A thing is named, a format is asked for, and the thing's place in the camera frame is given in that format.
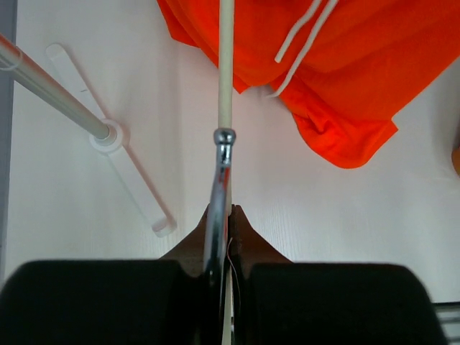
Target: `orange cloth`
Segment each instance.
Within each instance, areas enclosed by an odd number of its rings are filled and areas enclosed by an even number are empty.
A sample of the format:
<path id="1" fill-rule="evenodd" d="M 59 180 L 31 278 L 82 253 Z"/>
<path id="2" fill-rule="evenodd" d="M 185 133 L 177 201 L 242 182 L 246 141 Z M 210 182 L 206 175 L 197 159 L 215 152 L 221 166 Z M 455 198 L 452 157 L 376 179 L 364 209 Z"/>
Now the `orange cloth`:
<path id="1" fill-rule="evenodd" d="M 219 0 L 157 0 L 172 38 L 218 64 Z M 312 0 L 236 0 L 234 87 L 277 88 L 326 1 L 275 56 Z M 305 142 L 359 167 L 397 131 L 391 118 L 460 55 L 460 0 L 340 0 L 280 98 Z"/>

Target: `white cord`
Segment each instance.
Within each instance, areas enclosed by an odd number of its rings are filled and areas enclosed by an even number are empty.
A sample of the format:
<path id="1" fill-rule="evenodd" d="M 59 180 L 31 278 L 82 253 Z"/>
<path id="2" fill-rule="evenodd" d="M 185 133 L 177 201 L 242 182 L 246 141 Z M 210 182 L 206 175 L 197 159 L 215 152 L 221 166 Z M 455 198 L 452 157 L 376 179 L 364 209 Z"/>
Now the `white cord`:
<path id="1" fill-rule="evenodd" d="M 316 36 L 318 35 L 319 31 L 321 30 L 323 24 L 328 19 L 331 12 L 334 10 L 334 7 L 337 5 L 339 0 L 329 0 L 327 5 L 324 7 L 324 10 L 321 12 L 318 20 L 313 25 L 310 34 L 308 35 L 307 42 L 303 46 L 302 50 L 299 52 L 297 57 L 294 60 L 292 66 L 290 66 L 289 71 L 287 72 L 286 78 L 281 83 L 280 87 L 268 97 L 278 97 L 288 86 L 289 82 L 294 76 L 295 71 L 299 68 L 300 64 L 302 63 L 303 58 L 307 55 L 308 51 L 310 50 L 313 42 L 315 41 Z"/>
<path id="2" fill-rule="evenodd" d="M 15 70 L 16 68 L 18 68 L 22 64 L 22 61 L 24 59 L 24 53 L 19 48 L 17 48 L 17 49 L 19 51 L 19 59 L 18 59 L 17 63 L 15 63 L 13 66 L 5 67 L 5 68 L 0 67 L 0 70 L 2 72 L 11 72 L 12 70 Z"/>
<path id="3" fill-rule="evenodd" d="M 230 258 L 230 244 L 231 244 L 232 241 L 233 241 L 233 237 L 230 237 L 229 244 L 227 245 L 227 259 L 229 259 L 231 268 L 232 268 L 233 272 L 235 272 L 236 287 L 238 288 L 238 301 L 239 301 L 238 310 L 240 311 L 241 308 L 242 308 L 242 292 L 239 289 L 239 282 L 238 282 L 238 276 L 237 276 L 237 273 L 236 273 L 236 268 L 233 265 L 233 262 L 231 261 L 231 258 Z"/>
<path id="4" fill-rule="evenodd" d="M 287 34 L 285 41 L 282 43 L 278 54 L 276 54 L 275 61 L 280 63 L 282 57 L 285 56 L 286 51 L 288 50 L 291 42 L 294 40 L 294 37 L 302 29 L 303 25 L 308 22 L 311 17 L 313 17 L 318 10 L 319 5 L 323 0 L 313 0 L 310 7 L 308 8 L 307 12 L 291 27 L 289 33 Z"/>

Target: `metal bar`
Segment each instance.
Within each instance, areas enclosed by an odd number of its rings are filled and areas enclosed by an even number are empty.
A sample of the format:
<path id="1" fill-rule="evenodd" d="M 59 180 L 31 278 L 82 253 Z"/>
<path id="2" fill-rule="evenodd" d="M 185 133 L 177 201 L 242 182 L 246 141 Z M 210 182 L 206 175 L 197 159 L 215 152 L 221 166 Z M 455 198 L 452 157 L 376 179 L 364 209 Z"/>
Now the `metal bar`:
<path id="1" fill-rule="evenodd" d="M 0 69 L 8 72 L 15 81 L 35 93 L 97 139 L 105 139 L 109 135 L 109 128 L 104 123 L 1 34 Z"/>
<path id="2" fill-rule="evenodd" d="M 433 305 L 437 313 L 445 311 L 460 311 L 460 302 L 434 303 Z"/>
<path id="3" fill-rule="evenodd" d="M 232 129 L 217 129 L 216 174 L 214 175 L 211 201 L 206 219 L 203 253 L 203 281 L 206 304 L 202 324 L 202 344 L 220 344 L 224 324 L 226 288 L 226 250 L 228 236 L 228 213 L 226 197 L 231 172 L 231 150 L 236 134 Z"/>

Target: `white plastic base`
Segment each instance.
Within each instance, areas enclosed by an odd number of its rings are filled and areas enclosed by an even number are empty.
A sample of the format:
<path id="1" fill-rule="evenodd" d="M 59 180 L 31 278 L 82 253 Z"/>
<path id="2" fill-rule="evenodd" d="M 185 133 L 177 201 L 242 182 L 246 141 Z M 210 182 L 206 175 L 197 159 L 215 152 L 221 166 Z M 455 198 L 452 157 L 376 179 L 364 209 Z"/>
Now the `white plastic base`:
<path id="1" fill-rule="evenodd" d="M 59 73 L 63 86 L 110 129 L 105 139 L 100 140 L 90 136 L 91 146 L 110 158 L 121 181 L 156 235 L 163 237 L 170 234 L 175 228 L 174 221 L 168 219 L 152 189 L 129 155 L 127 137 L 122 127 L 116 121 L 106 119 L 85 81 L 61 45 L 49 46 L 46 53 Z"/>

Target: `white pole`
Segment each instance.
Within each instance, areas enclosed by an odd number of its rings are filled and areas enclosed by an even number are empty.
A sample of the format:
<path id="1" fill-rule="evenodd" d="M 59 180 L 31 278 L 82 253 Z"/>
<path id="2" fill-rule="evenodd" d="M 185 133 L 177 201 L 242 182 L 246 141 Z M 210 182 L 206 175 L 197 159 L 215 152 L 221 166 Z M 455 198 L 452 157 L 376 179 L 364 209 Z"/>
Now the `white pole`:
<path id="1" fill-rule="evenodd" d="M 68 93 L 22 50 L 0 34 L 0 70 L 35 93 L 97 139 L 109 136 L 109 128 Z"/>
<path id="2" fill-rule="evenodd" d="M 218 127 L 231 128 L 231 95 L 233 92 L 233 45 L 235 1 L 221 0 L 218 44 Z M 227 192 L 227 213 L 231 213 L 231 179 Z"/>

